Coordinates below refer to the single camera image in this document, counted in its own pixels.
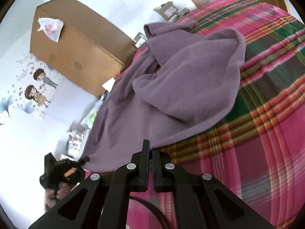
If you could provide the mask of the person left hand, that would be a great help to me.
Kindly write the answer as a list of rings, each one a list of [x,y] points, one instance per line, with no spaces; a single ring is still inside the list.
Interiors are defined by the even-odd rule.
[[[58,201],[63,199],[69,192],[71,188],[65,182],[61,182],[58,185],[58,190],[46,189],[44,196],[44,212],[49,211],[53,206],[55,206]]]

